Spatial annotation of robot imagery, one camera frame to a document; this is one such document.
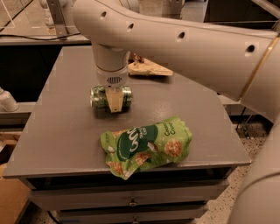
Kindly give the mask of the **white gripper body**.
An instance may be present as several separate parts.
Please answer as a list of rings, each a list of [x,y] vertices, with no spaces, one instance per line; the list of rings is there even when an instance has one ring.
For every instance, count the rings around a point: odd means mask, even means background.
[[[99,84],[104,88],[120,88],[127,82],[127,66],[116,71],[107,71],[96,66],[95,71]]]

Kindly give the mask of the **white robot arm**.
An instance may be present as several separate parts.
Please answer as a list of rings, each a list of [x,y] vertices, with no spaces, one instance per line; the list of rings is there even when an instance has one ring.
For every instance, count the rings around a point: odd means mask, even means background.
[[[280,224],[280,38],[216,24],[149,17],[117,0],[77,0],[73,22],[90,39],[101,74],[137,53],[240,102],[273,127],[241,186],[228,224]]]

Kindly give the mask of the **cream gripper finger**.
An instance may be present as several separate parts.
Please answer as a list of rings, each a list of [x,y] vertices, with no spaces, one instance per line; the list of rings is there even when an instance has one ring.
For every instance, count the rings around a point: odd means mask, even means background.
[[[112,113],[121,112],[123,107],[123,91],[118,87],[106,89],[109,109]]]

